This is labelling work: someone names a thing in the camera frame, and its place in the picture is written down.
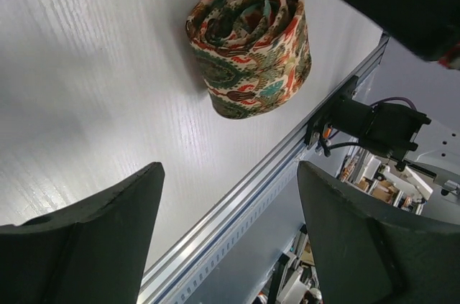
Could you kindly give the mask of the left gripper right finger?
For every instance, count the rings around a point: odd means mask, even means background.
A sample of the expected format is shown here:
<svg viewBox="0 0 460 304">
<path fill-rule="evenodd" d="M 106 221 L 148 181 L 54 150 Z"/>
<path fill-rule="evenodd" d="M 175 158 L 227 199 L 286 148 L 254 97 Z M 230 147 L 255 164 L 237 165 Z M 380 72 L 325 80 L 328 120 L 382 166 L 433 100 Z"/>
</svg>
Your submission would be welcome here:
<svg viewBox="0 0 460 304">
<path fill-rule="evenodd" d="M 309 161 L 297 179 L 325 303 L 459 302 L 459 226 L 400 210 Z"/>
</svg>

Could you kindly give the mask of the floral patterned tie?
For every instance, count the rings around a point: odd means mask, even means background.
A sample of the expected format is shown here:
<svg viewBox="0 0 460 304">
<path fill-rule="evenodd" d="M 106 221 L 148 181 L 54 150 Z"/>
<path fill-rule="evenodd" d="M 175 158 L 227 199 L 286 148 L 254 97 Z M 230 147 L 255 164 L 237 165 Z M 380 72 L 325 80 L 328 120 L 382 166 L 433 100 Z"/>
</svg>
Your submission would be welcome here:
<svg viewBox="0 0 460 304">
<path fill-rule="evenodd" d="M 200 0 L 185 29 L 212 106 L 224 118 L 273 111 L 311 71 L 305 0 Z"/>
</svg>

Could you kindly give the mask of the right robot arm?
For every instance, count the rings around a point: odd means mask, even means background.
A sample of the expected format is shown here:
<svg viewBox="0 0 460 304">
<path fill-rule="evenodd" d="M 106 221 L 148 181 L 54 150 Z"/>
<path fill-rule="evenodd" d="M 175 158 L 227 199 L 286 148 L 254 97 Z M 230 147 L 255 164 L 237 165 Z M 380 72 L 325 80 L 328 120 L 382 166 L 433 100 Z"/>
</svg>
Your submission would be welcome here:
<svg viewBox="0 0 460 304">
<path fill-rule="evenodd" d="M 342 0 L 381 27 L 421 60 L 459 69 L 459 0 Z M 412 167 L 459 193 L 459 132 L 428 118 L 414 106 L 386 101 L 366 106 L 342 99 L 332 125 L 359 144 Z"/>
</svg>

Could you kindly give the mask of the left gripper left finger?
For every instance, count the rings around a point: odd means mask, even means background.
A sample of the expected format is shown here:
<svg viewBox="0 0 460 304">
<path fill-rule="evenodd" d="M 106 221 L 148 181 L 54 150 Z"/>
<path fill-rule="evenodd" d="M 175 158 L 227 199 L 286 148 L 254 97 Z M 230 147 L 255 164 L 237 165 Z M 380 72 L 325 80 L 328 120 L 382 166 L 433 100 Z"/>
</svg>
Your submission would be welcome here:
<svg viewBox="0 0 460 304">
<path fill-rule="evenodd" d="M 135 303 L 164 179 L 153 162 L 77 203 L 1 226 L 1 302 Z"/>
</svg>

